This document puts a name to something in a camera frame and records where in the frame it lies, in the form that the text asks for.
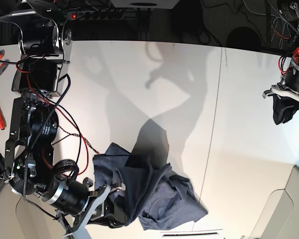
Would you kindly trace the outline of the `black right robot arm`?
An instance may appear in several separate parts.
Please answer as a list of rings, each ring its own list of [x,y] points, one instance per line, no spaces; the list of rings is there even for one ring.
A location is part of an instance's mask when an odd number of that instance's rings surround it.
[[[90,178],[77,181],[77,161],[53,161],[60,103],[52,98],[63,99],[71,85],[72,32],[62,10],[52,0],[0,0],[0,21],[19,28],[21,54],[11,88],[19,97],[5,144],[5,182],[24,199],[36,195],[54,207],[67,239],[89,238],[88,224],[125,226],[125,212],[110,199],[123,183],[92,190]]]

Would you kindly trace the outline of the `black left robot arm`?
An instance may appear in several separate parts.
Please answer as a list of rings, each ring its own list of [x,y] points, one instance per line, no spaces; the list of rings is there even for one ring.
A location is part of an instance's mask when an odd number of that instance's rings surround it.
[[[263,92],[263,98],[273,98],[273,120],[276,125],[292,120],[299,110],[299,0],[265,1],[266,18],[271,7],[291,29],[288,49],[278,61],[280,81]]]

